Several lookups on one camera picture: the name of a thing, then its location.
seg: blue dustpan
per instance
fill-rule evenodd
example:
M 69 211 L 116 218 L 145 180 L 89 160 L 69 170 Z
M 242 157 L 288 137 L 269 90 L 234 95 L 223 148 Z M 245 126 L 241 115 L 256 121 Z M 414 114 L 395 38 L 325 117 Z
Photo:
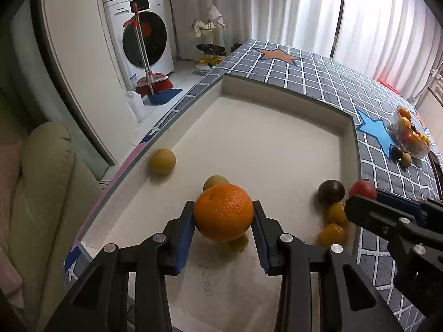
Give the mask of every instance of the blue dustpan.
M 162 92 L 156 92 L 155 94 L 148 95 L 149 101 L 153 105 L 164 105 L 171 101 L 174 97 L 176 97 L 183 90 L 180 88 L 171 88 L 170 90 L 165 90 Z

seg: orange star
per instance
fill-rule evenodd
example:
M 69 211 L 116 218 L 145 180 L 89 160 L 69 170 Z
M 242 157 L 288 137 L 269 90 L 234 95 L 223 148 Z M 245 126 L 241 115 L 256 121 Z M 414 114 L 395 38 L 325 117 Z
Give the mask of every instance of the orange star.
M 275 50 L 262 50 L 261 48 L 256 48 L 255 50 L 263 54 L 259 59 L 279 59 L 291 65 L 295 65 L 294 60 L 302 59 L 298 56 L 289 55 L 278 48 L 276 48 Z

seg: white tray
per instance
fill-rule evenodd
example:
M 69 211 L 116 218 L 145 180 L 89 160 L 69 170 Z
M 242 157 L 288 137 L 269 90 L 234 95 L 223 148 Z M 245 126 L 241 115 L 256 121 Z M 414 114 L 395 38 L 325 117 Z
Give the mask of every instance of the white tray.
M 259 200 L 283 230 L 314 244 L 324 227 L 314 208 L 318 186 L 340 180 L 348 191 L 360 179 L 352 118 L 322 102 L 239 77 L 220 78 L 195 97 L 137 156 L 87 229 L 81 245 L 94 256 L 105 244 L 127 247 L 161 232 L 186 201 L 195 201 L 215 174 Z M 176 154 L 166 178 L 150 176 L 147 161 L 158 148 Z M 357 234 L 353 225 L 347 249 Z M 186 267 L 167 277 L 172 324 L 183 332 L 273 331 L 280 277 L 260 267 L 252 232 L 233 254 L 195 231 Z M 313 276 L 313 294 L 318 286 Z M 134 297 L 134 276 L 130 296 Z M 313 302 L 318 329 L 318 298 Z

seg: pink cushion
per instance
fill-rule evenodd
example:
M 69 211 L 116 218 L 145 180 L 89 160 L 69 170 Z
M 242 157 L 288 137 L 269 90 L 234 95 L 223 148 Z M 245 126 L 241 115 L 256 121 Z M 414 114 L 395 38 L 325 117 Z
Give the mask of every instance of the pink cushion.
M 11 199 L 20 173 L 19 150 L 22 141 L 0 144 L 0 289 L 7 297 L 19 293 L 16 307 L 23 308 L 21 276 L 8 258 Z

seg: blue star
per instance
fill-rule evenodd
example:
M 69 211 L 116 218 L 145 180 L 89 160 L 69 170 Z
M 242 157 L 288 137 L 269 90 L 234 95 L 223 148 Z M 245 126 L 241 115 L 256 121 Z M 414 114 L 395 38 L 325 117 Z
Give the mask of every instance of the blue star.
M 366 116 L 363 112 L 357 109 L 357 113 L 360 115 L 363 123 L 357 127 L 357 131 L 361 131 L 365 134 L 368 134 L 374 137 L 380 147 L 383 150 L 383 153 L 389 158 L 389 151 L 391 150 L 391 146 L 395 145 L 394 140 L 391 136 L 386 132 L 385 125 L 382 120 L 372 120 L 369 116 Z

